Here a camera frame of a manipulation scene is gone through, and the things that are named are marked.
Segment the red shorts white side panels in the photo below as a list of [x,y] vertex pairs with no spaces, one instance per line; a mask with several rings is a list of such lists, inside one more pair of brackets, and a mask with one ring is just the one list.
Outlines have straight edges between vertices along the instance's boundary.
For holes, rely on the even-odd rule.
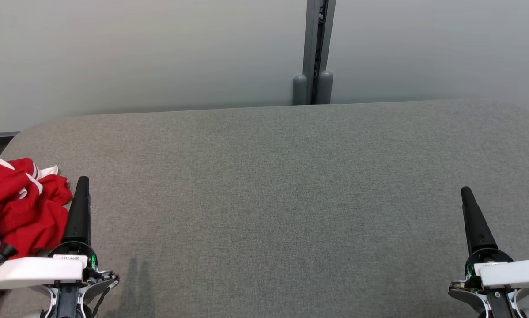
[[72,195],[0,198],[0,243],[14,246],[17,258],[60,243]]

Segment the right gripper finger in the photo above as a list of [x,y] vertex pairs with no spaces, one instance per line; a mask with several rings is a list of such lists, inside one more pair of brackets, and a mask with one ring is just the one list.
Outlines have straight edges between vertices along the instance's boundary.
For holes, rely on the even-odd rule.
[[469,255],[484,248],[497,249],[496,240],[470,187],[462,187],[461,199]]

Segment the grey metal partition post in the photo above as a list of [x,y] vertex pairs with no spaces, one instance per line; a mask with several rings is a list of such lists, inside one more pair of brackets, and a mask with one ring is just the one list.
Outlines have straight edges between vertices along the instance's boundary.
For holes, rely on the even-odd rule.
[[307,102],[316,104],[317,77],[327,70],[336,0],[306,0],[302,74],[307,76]]

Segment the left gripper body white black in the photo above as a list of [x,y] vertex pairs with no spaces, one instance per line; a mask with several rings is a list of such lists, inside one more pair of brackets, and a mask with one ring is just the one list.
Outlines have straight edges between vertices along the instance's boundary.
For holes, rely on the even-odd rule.
[[91,301],[120,282],[112,270],[99,270],[91,246],[70,241],[53,249],[48,257],[23,257],[0,266],[0,291],[42,286],[60,290],[69,286],[79,301]]

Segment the grey rounded post foot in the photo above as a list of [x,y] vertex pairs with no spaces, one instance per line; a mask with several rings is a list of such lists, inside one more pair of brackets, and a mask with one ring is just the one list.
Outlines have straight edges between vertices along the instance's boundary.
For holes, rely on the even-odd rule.
[[327,105],[331,103],[333,90],[333,73],[323,71],[317,77],[316,104]]
[[296,105],[307,105],[307,76],[304,74],[297,75],[292,81],[292,101],[291,104]]

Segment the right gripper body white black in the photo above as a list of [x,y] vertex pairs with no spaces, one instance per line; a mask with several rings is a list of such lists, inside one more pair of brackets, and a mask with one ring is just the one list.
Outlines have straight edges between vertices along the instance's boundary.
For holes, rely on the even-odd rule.
[[497,249],[480,249],[468,257],[465,279],[450,283],[449,295],[468,305],[491,305],[498,298],[515,305],[529,295],[529,260],[513,261]]

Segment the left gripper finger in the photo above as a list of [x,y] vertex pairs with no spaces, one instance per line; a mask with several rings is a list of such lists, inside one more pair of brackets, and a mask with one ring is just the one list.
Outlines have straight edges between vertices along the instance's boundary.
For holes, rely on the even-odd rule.
[[90,181],[87,176],[79,177],[68,211],[63,233],[63,243],[91,242]]

